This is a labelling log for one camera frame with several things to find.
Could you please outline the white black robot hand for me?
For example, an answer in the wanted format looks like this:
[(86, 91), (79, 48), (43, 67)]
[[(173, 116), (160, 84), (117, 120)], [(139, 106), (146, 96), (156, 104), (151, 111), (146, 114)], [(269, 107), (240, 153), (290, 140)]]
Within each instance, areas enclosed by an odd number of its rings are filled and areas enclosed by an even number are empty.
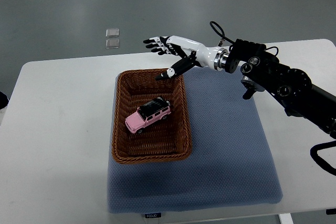
[(196, 42), (179, 36), (159, 36), (143, 41), (146, 47), (158, 55), (170, 54), (181, 59), (155, 77), (155, 80), (176, 78), (195, 66), (210, 67), (221, 71), (228, 58), (228, 50), (217, 47), (206, 47)]

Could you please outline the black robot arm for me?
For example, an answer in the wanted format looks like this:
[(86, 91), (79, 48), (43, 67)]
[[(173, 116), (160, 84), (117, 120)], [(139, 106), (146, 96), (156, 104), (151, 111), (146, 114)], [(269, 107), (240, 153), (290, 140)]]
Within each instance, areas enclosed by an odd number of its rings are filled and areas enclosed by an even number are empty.
[(243, 99), (267, 91), (288, 116), (303, 117), (335, 138), (334, 95), (314, 85), (304, 71), (281, 64), (264, 44), (237, 39), (229, 52), (220, 54), (217, 65), (233, 73), (241, 61), (240, 71), (247, 78)]

